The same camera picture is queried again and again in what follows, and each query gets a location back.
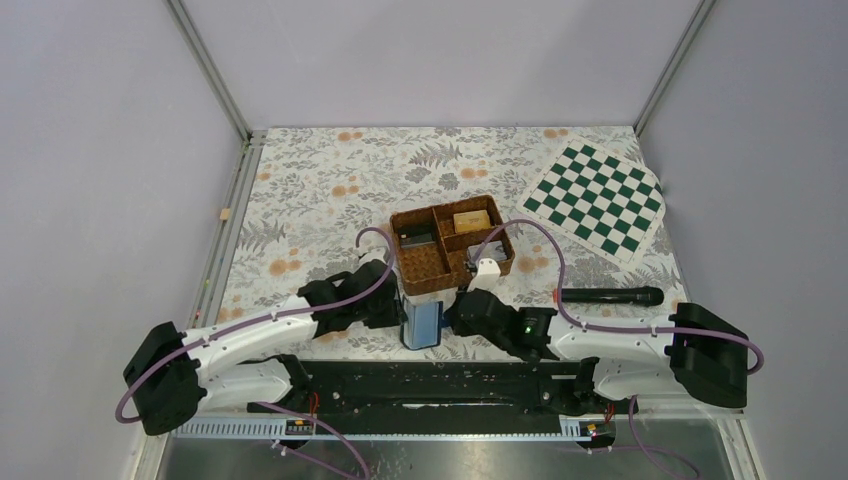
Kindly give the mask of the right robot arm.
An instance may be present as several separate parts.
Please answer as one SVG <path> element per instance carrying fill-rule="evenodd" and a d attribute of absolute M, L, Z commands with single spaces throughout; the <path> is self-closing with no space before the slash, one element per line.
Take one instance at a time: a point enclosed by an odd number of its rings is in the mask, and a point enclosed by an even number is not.
<path fill-rule="evenodd" d="M 482 336 L 525 362 L 586 367 L 573 396 L 589 412 L 611 400 L 678 393 L 721 408 L 748 403 L 749 337 L 694 303 L 654 317 L 569 318 L 554 308 L 515 308 L 476 289 L 459 294 L 445 316 L 454 334 Z"/>

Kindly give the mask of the blue leather card holder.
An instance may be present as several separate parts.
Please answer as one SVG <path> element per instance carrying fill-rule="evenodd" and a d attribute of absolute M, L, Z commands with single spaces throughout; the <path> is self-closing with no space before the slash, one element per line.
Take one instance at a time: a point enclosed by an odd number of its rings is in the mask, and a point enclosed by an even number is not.
<path fill-rule="evenodd" d="M 418 351 L 441 344 L 442 329 L 447 326 L 442 301 L 415 305 L 404 298 L 402 308 L 406 317 L 401 321 L 400 340 L 406 349 Z"/>

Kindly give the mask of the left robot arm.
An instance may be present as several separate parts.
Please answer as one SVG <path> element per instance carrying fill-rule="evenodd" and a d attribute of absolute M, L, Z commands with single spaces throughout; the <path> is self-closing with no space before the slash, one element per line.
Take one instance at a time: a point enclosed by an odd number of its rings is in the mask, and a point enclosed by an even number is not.
<path fill-rule="evenodd" d="M 123 370 L 128 387 L 116 418 L 133 403 L 133 422 L 149 436 L 169 433 L 197 413 L 268 402 L 296 411 L 309 401 L 310 385 L 285 353 L 291 344 L 347 330 L 400 324 L 396 274 L 372 259 L 301 287 L 282 303 L 242 323 L 177 330 L 162 323 L 147 334 Z"/>

